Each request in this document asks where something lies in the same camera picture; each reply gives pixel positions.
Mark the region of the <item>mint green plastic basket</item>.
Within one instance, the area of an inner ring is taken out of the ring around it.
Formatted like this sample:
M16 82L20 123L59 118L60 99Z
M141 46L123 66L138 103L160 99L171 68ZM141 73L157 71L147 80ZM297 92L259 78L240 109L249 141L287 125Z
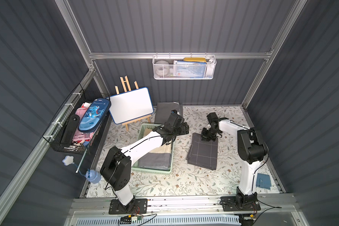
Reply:
M172 144L172 159L171 159L171 165L170 165L170 170L169 171L162 171L162 170L153 170L153 169L142 169L137 167L137 162L134 163L132 166L133 170L136 171L143 171L143 172L149 172L149 173L158 173L158 174L171 174L172 171L172 163L173 163L173 152L174 152L174 146Z

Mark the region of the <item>dark grey checked pillowcase back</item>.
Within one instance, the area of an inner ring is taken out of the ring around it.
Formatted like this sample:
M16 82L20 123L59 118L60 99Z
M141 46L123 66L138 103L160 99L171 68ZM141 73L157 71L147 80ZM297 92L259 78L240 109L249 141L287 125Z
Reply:
M201 134L192 134L192 143L186 157L187 163L216 170L218 162L218 139L202 141Z

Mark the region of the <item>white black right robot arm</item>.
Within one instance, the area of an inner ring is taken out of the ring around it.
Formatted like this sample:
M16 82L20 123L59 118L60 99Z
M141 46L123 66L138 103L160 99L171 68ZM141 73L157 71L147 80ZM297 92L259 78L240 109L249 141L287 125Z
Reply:
M235 123L226 117L219 118L216 113L207 115L208 126L202 130L205 141L215 140L218 135L228 133L237 138L238 155L243 161L240 184L236 189L235 203L239 209L248 208L257 199L256 180L262 161L268 154L262 134L255 128Z

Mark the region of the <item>beige and grey pillowcase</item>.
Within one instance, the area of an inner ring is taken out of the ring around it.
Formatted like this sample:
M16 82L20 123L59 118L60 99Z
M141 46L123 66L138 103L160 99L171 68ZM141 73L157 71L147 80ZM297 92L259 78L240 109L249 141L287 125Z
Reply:
M137 161L137 167L142 169L169 171L172 159L172 143L167 142L155 148Z

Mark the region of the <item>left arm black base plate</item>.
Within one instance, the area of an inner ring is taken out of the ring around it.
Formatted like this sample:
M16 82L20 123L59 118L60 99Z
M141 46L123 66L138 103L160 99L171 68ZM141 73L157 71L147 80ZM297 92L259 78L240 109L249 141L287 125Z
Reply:
M119 200L113 199L109 206L109 215L120 214L145 214L147 212L148 200L133 198L127 205L123 205Z

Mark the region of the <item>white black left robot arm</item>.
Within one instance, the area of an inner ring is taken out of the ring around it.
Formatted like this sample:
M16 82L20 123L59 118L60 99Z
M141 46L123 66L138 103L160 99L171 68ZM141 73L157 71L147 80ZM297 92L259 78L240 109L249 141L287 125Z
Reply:
M122 206L132 205L135 200L128 185L133 164L150 151L172 142L177 136L188 133L189 125L176 110L173 110L168 120L152 129L147 136L127 147L113 146L108 151L100 174L110 185Z

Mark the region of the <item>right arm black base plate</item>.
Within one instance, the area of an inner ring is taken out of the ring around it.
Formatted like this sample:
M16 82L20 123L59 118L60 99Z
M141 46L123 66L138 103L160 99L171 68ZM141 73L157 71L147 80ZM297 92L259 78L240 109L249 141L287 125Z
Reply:
M261 206L258 200L244 201L236 196L223 196L220 198L219 203L223 211L252 211L257 212L261 210Z

